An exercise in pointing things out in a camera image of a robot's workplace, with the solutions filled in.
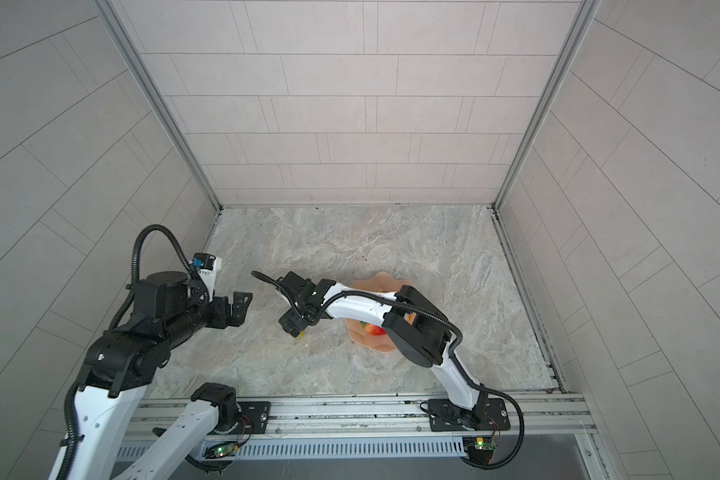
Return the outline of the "red fake strawberry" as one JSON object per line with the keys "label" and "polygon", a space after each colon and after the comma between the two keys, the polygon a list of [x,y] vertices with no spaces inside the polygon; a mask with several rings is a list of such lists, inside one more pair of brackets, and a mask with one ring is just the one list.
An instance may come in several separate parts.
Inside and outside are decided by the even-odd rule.
{"label": "red fake strawberry", "polygon": [[385,330],[377,325],[373,325],[370,323],[362,322],[361,323],[363,331],[367,335],[371,336],[383,336],[386,334]]}

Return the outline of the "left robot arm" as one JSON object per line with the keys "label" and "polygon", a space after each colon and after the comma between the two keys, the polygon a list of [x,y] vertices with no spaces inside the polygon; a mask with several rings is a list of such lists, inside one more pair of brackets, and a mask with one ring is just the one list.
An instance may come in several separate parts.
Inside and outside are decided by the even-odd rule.
{"label": "left robot arm", "polygon": [[[89,348],[64,401],[66,436],[52,479],[107,479],[136,407],[173,349],[203,328],[239,327],[253,298],[236,292],[210,297],[198,277],[177,271],[151,274],[132,284],[128,323],[105,331]],[[206,383],[173,424],[123,479],[167,479],[210,433],[243,428],[230,386]]]}

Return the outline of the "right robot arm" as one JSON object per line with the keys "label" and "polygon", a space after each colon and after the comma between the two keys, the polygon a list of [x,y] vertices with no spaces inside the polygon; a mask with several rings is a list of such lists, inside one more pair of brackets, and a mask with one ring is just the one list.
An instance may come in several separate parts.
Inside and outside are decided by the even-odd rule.
{"label": "right robot arm", "polygon": [[445,400],[428,400],[422,410],[445,429],[507,430],[505,403],[491,399],[466,373],[455,355],[463,335],[431,302],[412,286],[392,293],[353,289],[334,280],[313,283],[290,272],[274,281],[289,303],[280,318],[293,337],[323,318],[340,318],[378,327],[410,362],[431,370],[445,388]]}

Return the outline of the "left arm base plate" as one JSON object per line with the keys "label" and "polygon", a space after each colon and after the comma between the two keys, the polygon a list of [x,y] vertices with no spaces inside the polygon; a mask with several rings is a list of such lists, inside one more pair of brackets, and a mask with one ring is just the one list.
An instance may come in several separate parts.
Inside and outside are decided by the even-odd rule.
{"label": "left arm base plate", "polygon": [[218,435],[260,435],[267,429],[271,403],[266,401],[237,401],[238,412],[233,421],[221,430],[214,429]]}

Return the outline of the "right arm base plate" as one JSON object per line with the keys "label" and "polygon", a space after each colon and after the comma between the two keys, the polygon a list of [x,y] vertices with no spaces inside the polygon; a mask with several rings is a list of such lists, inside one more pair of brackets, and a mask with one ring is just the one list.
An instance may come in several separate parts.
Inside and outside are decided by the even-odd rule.
{"label": "right arm base plate", "polygon": [[481,396],[472,409],[458,407],[448,399],[430,399],[420,405],[433,432],[508,431],[509,413],[501,398]]}

